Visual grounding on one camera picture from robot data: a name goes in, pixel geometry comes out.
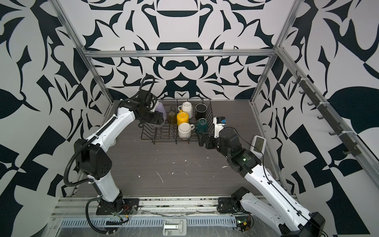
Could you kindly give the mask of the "cream mug dark green outside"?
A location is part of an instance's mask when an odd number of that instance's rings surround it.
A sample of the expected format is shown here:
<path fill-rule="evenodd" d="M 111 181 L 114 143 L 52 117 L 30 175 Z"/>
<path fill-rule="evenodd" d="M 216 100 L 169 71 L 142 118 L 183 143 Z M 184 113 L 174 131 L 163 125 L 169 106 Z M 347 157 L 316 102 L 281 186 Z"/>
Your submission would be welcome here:
<path fill-rule="evenodd" d="M 196 133 L 197 134 L 203 134 L 203 133 L 206 133 L 207 131 L 208 131 L 208 121 L 207 121 L 207 119 L 200 118 L 197 121 Z"/>

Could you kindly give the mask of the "lilac plastic cup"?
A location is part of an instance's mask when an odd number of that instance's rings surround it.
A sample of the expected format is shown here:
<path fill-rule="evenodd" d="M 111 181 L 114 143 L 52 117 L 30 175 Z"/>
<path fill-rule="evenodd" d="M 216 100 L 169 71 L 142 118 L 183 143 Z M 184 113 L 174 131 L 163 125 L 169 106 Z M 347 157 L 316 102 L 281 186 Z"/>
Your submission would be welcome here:
<path fill-rule="evenodd" d="M 166 113 L 165 107 L 160 101 L 157 102 L 155 111 L 162 113 L 164 120 L 167 120 L 167 113 Z"/>

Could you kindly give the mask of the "white mug red inside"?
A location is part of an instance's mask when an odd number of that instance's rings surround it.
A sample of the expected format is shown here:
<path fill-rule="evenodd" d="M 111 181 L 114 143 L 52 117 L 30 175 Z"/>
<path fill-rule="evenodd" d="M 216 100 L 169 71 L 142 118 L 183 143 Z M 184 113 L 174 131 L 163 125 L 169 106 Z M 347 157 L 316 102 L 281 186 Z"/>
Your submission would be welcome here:
<path fill-rule="evenodd" d="M 194 130 L 195 125 L 187 122 L 181 123 L 178 126 L 178 135 L 181 139 L 189 139 L 191 132 Z"/>

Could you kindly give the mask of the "olive green glass cup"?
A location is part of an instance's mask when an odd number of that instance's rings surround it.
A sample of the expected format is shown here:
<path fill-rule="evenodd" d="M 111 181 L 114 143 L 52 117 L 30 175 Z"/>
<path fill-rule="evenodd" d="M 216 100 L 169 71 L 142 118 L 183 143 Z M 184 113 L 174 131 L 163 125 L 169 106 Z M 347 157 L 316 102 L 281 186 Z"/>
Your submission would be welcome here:
<path fill-rule="evenodd" d="M 170 110 L 167 115 L 167 121 L 169 124 L 177 123 L 177 113 L 174 110 Z"/>

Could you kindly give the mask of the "black mug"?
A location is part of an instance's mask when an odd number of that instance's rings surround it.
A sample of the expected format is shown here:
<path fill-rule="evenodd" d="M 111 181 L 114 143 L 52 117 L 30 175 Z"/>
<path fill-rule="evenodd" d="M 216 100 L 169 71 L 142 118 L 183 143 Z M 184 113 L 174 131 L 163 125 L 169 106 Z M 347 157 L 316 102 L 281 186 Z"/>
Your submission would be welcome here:
<path fill-rule="evenodd" d="M 195 119 L 200 120 L 201 118 L 206 118 L 207 113 L 207 105 L 204 103 L 199 103 L 195 106 Z"/>

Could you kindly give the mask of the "yellow mug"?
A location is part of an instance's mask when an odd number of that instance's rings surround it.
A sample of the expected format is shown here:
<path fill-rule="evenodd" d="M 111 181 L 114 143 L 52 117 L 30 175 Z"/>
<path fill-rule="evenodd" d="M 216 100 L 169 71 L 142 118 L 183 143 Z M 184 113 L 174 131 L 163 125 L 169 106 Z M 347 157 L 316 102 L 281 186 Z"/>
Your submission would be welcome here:
<path fill-rule="evenodd" d="M 180 110 L 177 114 L 177 126 L 180 126 L 183 123 L 189 123 L 189 114 L 185 111 Z"/>

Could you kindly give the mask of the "white faceted mug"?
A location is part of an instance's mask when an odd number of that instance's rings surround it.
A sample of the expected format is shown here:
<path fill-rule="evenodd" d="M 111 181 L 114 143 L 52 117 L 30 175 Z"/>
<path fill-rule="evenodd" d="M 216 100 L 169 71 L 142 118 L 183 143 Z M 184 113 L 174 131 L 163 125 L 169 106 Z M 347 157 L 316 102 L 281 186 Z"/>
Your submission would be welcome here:
<path fill-rule="evenodd" d="M 183 112 L 186 112 L 189 116 L 189 118 L 191 119 L 192 116 L 193 116 L 193 107 L 192 107 L 192 103 L 189 102 L 189 101 L 185 101 L 182 103 L 182 105 L 180 105 L 178 107 L 178 110 L 179 111 L 183 111 Z"/>

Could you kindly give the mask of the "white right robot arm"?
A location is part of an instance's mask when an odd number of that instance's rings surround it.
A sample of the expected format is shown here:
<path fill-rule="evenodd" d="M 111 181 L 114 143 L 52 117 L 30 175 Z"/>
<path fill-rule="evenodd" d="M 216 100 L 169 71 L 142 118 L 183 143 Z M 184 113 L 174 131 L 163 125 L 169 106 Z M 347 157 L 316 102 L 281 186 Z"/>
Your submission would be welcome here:
<path fill-rule="evenodd" d="M 226 157 L 230 167 L 252 184 L 268 201 L 264 203 L 245 188 L 239 188 L 233 197 L 241 208 L 269 225 L 282 237 L 321 237 L 325 218 L 318 212 L 310 212 L 291 197 L 271 177 L 263 162 L 240 143 L 239 136 L 229 127 L 219 135 L 201 133 L 200 147 L 215 149 Z"/>

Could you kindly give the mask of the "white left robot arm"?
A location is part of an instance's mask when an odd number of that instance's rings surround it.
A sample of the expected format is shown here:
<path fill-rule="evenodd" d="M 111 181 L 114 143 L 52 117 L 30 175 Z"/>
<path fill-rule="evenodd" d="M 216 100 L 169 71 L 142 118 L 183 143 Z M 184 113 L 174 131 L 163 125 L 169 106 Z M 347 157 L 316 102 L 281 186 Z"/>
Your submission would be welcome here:
<path fill-rule="evenodd" d="M 74 144 L 74 154 L 70 158 L 63 176 L 68 187 L 82 183 L 92 184 L 100 203 L 109 212 L 121 212 L 122 192 L 116 186 L 112 174 L 112 161 L 107 155 L 109 148 L 116 142 L 121 132 L 135 120 L 140 123 L 162 125 L 163 113 L 155 110 L 158 99 L 149 90 L 140 90 L 132 98 L 117 100 L 111 117 L 94 134 L 87 139 L 78 139 Z M 87 178 L 71 182 L 69 172 L 75 164 Z"/>

